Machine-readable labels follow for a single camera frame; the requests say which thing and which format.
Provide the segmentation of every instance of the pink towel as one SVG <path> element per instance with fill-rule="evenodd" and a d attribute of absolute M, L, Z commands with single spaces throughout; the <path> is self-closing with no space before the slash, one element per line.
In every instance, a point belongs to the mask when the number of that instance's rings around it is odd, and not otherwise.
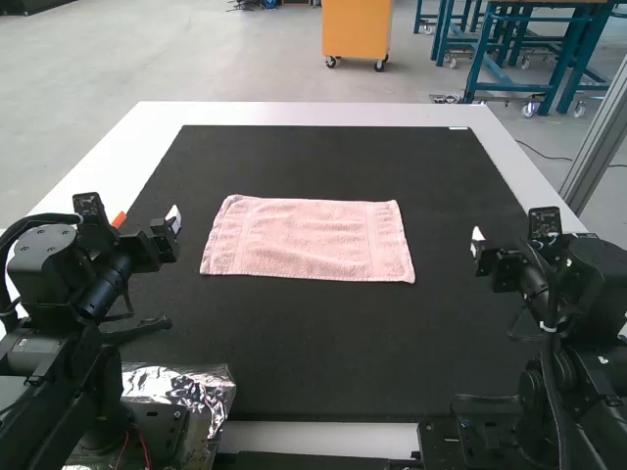
<path fill-rule="evenodd" d="M 403 281 L 415 274 L 396 201 L 226 198 L 201 274 Z"/>

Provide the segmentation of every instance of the orange tag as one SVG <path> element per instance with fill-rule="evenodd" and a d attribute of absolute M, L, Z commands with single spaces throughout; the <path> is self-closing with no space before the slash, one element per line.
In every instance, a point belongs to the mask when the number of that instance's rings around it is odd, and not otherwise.
<path fill-rule="evenodd" d="M 116 228 L 120 228 L 125 220 L 126 220 L 126 214 L 122 211 L 116 216 L 116 218 L 114 218 L 114 221 L 111 222 L 111 224 Z"/>

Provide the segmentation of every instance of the concrete floor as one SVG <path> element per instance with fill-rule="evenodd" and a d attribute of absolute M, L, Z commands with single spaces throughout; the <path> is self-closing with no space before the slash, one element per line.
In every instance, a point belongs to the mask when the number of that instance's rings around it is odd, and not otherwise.
<path fill-rule="evenodd" d="M 424 10 L 436 5 L 426 1 Z M 28 212 L 138 101 L 428 103 L 429 94 L 465 85 L 469 61 L 436 68 L 432 36 L 412 34 L 414 0 L 397 0 L 385 73 L 358 60 L 328 70 L 319 8 L 226 8 L 226 0 L 79 0 L 1 17 L 0 227 Z M 612 22 L 594 63 L 613 73 L 626 51 L 627 28 Z M 548 81 L 551 68 L 538 60 L 512 73 Z M 573 157 L 598 103 L 581 119 L 525 119 L 518 105 L 490 106 L 515 138 Z M 558 187 L 568 163 L 525 151 Z M 627 148 L 617 159 L 627 162 Z M 627 248 L 625 178 L 627 170 L 611 170 L 583 219 Z"/>

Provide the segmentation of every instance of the black foam mat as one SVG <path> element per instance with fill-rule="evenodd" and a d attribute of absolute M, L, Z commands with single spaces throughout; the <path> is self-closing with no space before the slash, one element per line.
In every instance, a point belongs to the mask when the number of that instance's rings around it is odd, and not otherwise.
<path fill-rule="evenodd" d="M 201 276 L 231 194 L 396 199 L 416 283 Z M 474 277 L 469 246 L 475 224 L 513 240 L 526 216 L 472 131 L 184 126 L 124 231 L 174 203 L 178 263 L 130 283 L 139 315 L 167 313 L 174 328 L 125 347 L 124 360 L 228 363 L 233 419 L 413 421 L 448 411 L 456 393 L 515 393 L 532 351 L 506 337 L 521 300 Z"/>

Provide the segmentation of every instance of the orange cabinet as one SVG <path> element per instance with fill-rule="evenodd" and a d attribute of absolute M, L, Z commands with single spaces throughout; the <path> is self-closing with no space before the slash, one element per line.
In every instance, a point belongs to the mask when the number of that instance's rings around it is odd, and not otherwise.
<path fill-rule="evenodd" d="M 358 57 L 376 60 L 382 71 L 390 49 L 393 6 L 394 0 L 324 0 L 322 54 L 327 66 L 335 67 L 338 57 Z"/>

